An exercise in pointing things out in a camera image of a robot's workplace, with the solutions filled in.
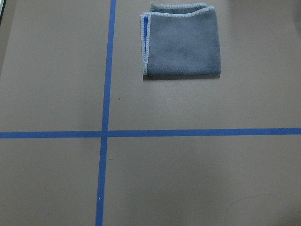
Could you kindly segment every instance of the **washcloth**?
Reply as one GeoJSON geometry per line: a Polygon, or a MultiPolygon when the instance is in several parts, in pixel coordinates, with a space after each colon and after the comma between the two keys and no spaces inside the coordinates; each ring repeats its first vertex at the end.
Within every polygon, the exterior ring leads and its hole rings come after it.
{"type": "Polygon", "coordinates": [[[221,73],[220,44],[213,6],[159,5],[141,15],[143,74],[199,76],[221,73]]]}

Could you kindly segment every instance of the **blue-gray cloth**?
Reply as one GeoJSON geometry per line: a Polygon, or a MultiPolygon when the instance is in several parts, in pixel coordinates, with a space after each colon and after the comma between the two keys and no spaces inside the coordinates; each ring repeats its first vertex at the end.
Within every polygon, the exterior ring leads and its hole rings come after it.
{"type": "Polygon", "coordinates": [[[143,74],[199,76],[221,73],[213,6],[151,4],[141,15],[143,74]]]}

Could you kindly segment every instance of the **vertical blue tape line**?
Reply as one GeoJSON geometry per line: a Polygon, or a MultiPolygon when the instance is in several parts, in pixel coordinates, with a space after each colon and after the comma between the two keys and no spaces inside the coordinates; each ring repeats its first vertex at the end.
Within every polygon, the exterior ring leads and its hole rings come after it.
{"type": "Polygon", "coordinates": [[[113,57],[113,43],[114,43],[114,25],[115,25],[115,9],[116,0],[111,0],[110,18],[108,30],[108,44],[107,44],[107,60],[104,78],[104,92],[103,92],[103,119],[102,132],[100,144],[100,159],[98,172],[98,188],[97,188],[97,202],[96,202],[96,226],[103,226],[103,203],[104,203],[104,186],[105,186],[105,168],[107,159],[107,145],[109,129],[109,111],[110,111],[110,95],[111,95],[111,73],[112,73],[112,57],[113,57]]]}

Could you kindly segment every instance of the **cloth fold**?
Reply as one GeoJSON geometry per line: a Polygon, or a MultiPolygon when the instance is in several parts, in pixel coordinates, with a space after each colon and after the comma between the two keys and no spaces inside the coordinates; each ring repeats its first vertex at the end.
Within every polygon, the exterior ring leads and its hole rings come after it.
{"type": "Polygon", "coordinates": [[[213,6],[151,3],[141,15],[143,74],[199,76],[221,73],[220,44],[213,6]]]}

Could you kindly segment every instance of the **microfiber cloth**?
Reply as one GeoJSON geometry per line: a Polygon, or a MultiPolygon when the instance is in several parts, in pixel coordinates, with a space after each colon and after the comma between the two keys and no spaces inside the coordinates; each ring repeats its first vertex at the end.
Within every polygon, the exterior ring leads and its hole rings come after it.
{"type": "Polygon", "coordinates": [[[141,15],[143,74],[199,76],[221,73],[220,44],[213,6],[159,5],[141,15]]]}

